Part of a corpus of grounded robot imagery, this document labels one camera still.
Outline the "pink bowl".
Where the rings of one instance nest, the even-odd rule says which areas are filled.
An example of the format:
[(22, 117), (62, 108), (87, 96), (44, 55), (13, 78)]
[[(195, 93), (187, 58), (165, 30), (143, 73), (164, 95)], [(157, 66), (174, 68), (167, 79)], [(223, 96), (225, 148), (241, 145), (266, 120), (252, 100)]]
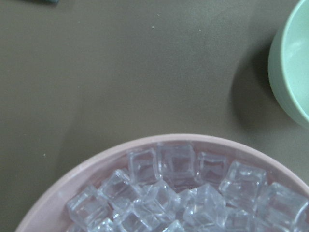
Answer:
[(308, 185), (287, 167), (268, 155), (249, 146), (199, 134), (164, 134), (140, 138), (109, 148), (85, 160), (55, 182), (32, 206), (16, 231), (64, 232), (71, 224), (66, 203), (87, 185), (99, 186), (101, 180), (113, 170), (127, 166), (126, 154), (136, 148), (154, 147), (158, 144), (185, 144), (190, 142), (196, 152), (208, 151), (226, 155), (229, 162), (242, 161), (248, 165), (269, 170), (269, 182), (279, 182), (305, 197)]

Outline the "green bowl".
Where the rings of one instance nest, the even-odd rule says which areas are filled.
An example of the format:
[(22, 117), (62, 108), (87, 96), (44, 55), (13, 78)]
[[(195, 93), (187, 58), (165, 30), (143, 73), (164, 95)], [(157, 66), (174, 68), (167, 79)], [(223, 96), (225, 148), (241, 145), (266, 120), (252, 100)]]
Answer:
[(277, 31), (268, 56), (268, 78), (280, 107), (309, 127), (309, 2), (301, 0)]

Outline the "pile of clear ice cubes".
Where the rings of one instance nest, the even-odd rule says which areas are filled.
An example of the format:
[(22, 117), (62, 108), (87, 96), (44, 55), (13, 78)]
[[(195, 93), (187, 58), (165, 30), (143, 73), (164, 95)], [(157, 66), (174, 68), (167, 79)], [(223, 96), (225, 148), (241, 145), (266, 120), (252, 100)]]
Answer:
[(131, 150), (67, 203), (70, 232), (306, 232), (309, 201), (266, 170), (191, 144)]

